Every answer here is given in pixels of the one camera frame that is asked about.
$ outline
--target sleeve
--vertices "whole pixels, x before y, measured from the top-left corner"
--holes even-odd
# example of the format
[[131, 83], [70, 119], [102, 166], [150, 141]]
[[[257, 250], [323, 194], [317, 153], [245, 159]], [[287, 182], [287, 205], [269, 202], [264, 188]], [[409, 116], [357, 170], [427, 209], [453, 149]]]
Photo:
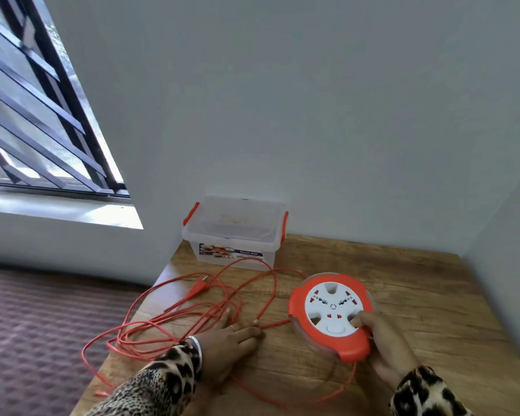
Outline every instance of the sleeve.
[[179, 416], [200, 380], [199, 347], [190, 340], [172, 346], [94, 406], [88, 416]]
[[433, 369], [425, 366], [403, 378], [389, 408], [393, 416], [473, 416]]

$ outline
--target window sill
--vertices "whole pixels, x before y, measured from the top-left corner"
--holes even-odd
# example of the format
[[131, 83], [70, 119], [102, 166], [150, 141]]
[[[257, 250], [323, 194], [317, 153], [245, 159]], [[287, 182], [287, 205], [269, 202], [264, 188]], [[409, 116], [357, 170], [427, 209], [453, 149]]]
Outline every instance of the window sill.
[[134, 206], [102, 201], [0, 192], [0, 213], [142, 229]]

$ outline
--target red cable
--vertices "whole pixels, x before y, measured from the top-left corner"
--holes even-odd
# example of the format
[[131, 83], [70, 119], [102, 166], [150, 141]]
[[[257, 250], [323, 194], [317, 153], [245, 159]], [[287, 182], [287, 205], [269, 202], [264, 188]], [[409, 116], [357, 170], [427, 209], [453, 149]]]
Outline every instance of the red cable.
[[[232, 265], [238, 263], [239, 261], [244, 261], [244, 260], [248, 260], [248, 259], [259, 261], [259, 262], [265, 264], [269, 268], [269, 270], [265, 271], [263, 273], [257, 274], [254, 277], [251, 277], [250, 279], [248, 279], [247, 281], [242, 283], [242, 285], [237, 288], [228, 286], [222, 282], [222, 280], [220, 279], [220, 275], [225, 270], [227, 270]], [[173, 279], [162, 282], [156, 286], [152, 286], [150, 289], [148, 289], [146, 292], [144, 292], [142, 295], [140, 295], [133, 302], [133, 304], [127, 311], [127, 314], [125, 315], [123, 323], [120, 326], [109, 329], [108, 331], [106, 331], [106, 332], [102, 333], [101, 335], [98, 335], [94, 339], [90, 340], [90, 342], [85, 345], [85, 347], [81, 351], [81, 358], [83, 359], [83, 363], [87, 366], [89, 371], [94, 376], [96, 376], [105, 385], [107, 385], [111, 391], [113, 391], [116, 387], [111, 382], [109, 382], [103, 375], [99, 374], [98, 371], [94, 370], [94, 368], [89, 364], [89, 362], [85, 358], [85, 351], [96, 341], [98, 341], [99, 339], [102, 339], [102, 337], [105, 337], [109, 334], [117, 332], [118, 334], [115, 337], [112, 337], [106, 341], [106, 347], [109, 350], [114, 351], [122, 356], [136, 359], [138, 361], [144, 361], [144, 362], [152, 361], [152, 360], [156, 359], [157, 357], [161, 356], [162, 354], [164, 354], [172, 346], [173, 343], [176, 343], [176, 342], [180, 341], [181, 339], [188, 337], [189, 335], [201, 333], [201, 332], [207, 331], [208, 329], [212, 328], [220, 320], [223, 312], [227, 309], [228, 306], [232, 306], [236, 311], [235, 315], [232, 318], [231, 324], [239, 321], [241, 319], [241, 309], [243, 307], [243, 300], [239, 293], [240, 290], [243, 287], [249, 285], [250, 283], [256, 281], [257, 279], [264, 277], [268, 274], [271, 274], [273, 276], [273, 290], [272, 290], [272, 294], [270, 295], [270, 299], [268, 299], [265, 306], [262, 308], [262, 310], [256, 317], [257, 319], [260, 319], [262, 317], [262, 315], [264, 314], [264, 312], [266, 311], [266, 309], [268, 309], [268, 307], [271, 305], [272, 301], [276, 297], [276, 293], [277, 293], [276, 273], [283, 272], [283, 271], [293, 271], [295, 273], [298, 273], [302, 278], [305, 278], [305, 275], [302, 271], [296, 270], [294, 268], [272, 269], [269, 264], [265, 263], [264, 261], [262, 261], [258, 258], [241, 258], [241, 259], [238, 259], [238, 260], [232, 262], [229, 265], [226, 265], [225, 267], [222, 268], [222, 270], [220, 270], [215, 275], [212, 275], [210, 273], [184, 274], [183, 276], [174, 277]], [[193, 276], [203, 276], [203, 277], [198, 279], [194, 283], [194, 285], [191, 287], [191, 289], [188, 291], [187, 295], [183, 299], [178, 300], [172, 306], [166, 308], [164, 310], [164, 312], [151, 318], [148, 321], [128, 322], [132, 310], [139, 303], [139, 301], [141, 299], [143, 299], [146, 295], [155, 291], [156, 289], [159, 289], [162, 286], [167, 285], [168, 283], [173, 283], [173, 282], [183, 280], [183, 279], [193, 277]], [[210, 288], [213, 288], [213, 287], [221, 288], [224, 290], [224, 293], [226, 296], [225, 300], [222, 300], [222, 301], [216, 302], [216, 303], [201, 302], [201, 303], [192, 304], [187, 307], [182, 307], [183, 304], [185, 304], [188, 300], [194, 298], [196, 295], [200, 294], [201, 292], [208, 290]], [[238, 300], [237, 304], [234, 301], [232, 301], [233, 297], [237, 298], [237, 300]], [[195, 310], [195, 308], [199, 308], [199, 307], [208, 307], [208, 310], [206, 310], [206, 311]], [[189, 330], [187, 330], [187, 332], [181, 337], [175, 337], [170, 332], [168, 332], [167, 330], [165, 330], [161, 327], [163, 324], [166, 324], [177, 318], [185, 317], [188, 315], [199, 315], [199, 318], [197, 321], [194, 322], [194, 324], [191, 326], [191, 328]], [[268, 323], [268, 324], [262, 324], [260, 327], [262, 329], [278, 327], [278, 326], [288, 324], [290, 321], [291, 321], [290, 319], [286, 318], [281, 321], [276, 321], [276, 322], [272, 322], [272, 323]], [[145, 341], [130, 340], [130, 337], [132, 335], [145, 331], [152, 327], [156, 327], [166, 337], [158, 338], [158, 339], [154, 339], [154, 340], [145, 340]], [[140, 350], [138, 347], [143, 344], [158, 344], [159, 347], [156, 349], [153, 349], [153, 350]], [[330, 394], [327, 394], [323, 397], [318, 398], [317, 400], [315, 400], [315, 403], [319, 403], [319, 402], [323, 402], [323, 401], [332, 399], [332, 398], [336, 397], [337, 395], [339, 395], [340, 393], [342, 393], [345, 390], [346, 386], [349, 385], [351, 383], [351, 381], [353, 380], [355, 370], [356, 370], [356, 363], [354, 364], [353, 369], [350, 372], [350, 375], [347, 378], [347, 381], [345, 382], [345, 384], [343, 384], [338, 390], [336, 390]], [[288, 407], [288, 405], [285, 403], [281, 403], [277, 400], [271, 399], [270, 397], [263, 396], [261, 393], [253, 390], [248, 385], [243, 384], [243, 382], [240, 379], [238, 379], [237, 377], [235, 377], [234, 375], [231, 375], [231, 378], [237, 385], [239, 385], [241, 388], [243, 388], [244, 390], [251, 393], [253, 396], [257, 397], [258, 399], [271, 403], [280, 408]], [[106, 391], [97, 391], [95, 393], [95, 395], [100, 395], [100, 396], [107, 396], [109, 394], [110, 393], [106, 392]]]

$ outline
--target plastic box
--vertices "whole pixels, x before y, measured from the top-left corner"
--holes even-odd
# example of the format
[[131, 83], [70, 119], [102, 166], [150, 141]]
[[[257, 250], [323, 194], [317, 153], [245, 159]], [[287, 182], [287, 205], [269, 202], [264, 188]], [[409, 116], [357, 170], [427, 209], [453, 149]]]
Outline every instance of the plastic box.
[[[182, 235], [199, 261], [228, 265], [240, 258], [258, 258], [273, 267], [287, 216], [282, 202], [206, 196], [183, 221]], [[235, 267], [268, 270], [254, 260]]]

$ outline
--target transparent lid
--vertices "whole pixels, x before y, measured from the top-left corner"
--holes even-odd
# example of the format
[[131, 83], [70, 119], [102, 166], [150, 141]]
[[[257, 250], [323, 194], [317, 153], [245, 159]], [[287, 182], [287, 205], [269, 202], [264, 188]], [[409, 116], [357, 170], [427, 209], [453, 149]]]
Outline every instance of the transparent lid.
[[200, 242], [239, 239], [278, 248], [284, 214], [282, 202], [206, 196], [183, 228], [183, 237]]

